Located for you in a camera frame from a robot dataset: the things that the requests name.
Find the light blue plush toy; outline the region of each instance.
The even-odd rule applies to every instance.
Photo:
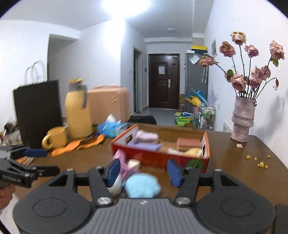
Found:
[[[161,191],[161,186],[155,176],[137,173],[129,177],[125,184],[129,198],[153,198]]]

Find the pink ceramic vase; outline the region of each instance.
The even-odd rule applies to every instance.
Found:
[[[254,125],[255,100],[236,96],[232,121],[234,122],[231,138],[245,143],[248,140],[249,129]]]

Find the yellow thermos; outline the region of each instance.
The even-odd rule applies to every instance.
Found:
[[[87,102],[87,85],[83,79],[71,79],[65,99],[68,132],[72,139],[80,139],[92,134],[92,122]]]

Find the brown tabletop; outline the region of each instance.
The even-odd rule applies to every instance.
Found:
[[[288,205],[288,170],[275,154],[256,136],[249,136],[247,143],[242,144],[243,149],[236,147],[236,142],[230,138],[230,133],[208,131],[211,158],[207,172],[221,168],[245,185],[267,198],[273,205],[281,203]],[[66,153],[58,157],[48,156],[36,158],[33,165],[57,165],[63,171],[74,168],[76,172],[87,172],[88,169],[111,162],[112,149],[110,139],[93,148]],[[259,161],[264,161],[268,169],[258,168]],[[162,197],[173,199],[178,189],[170,185],[170,179],[164,169],[141,167],[141,171],[156,176],[162,187]],[[18,187],[16,195],[24,197],[29,191],[39,187],[50,178],[39,178],[31,189]],[[210,192],[208,187],[200,187],[197,200]],[[88,187],[79,187],[78,193],[91,201]]]

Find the gray tile floor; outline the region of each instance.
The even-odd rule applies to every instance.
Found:
[[[153,115],[157,125],[175,127],[175,113],[178,110],[167,110],[160,108],[148,108],[145,107],[142,112],[137,113],[136,115]]]

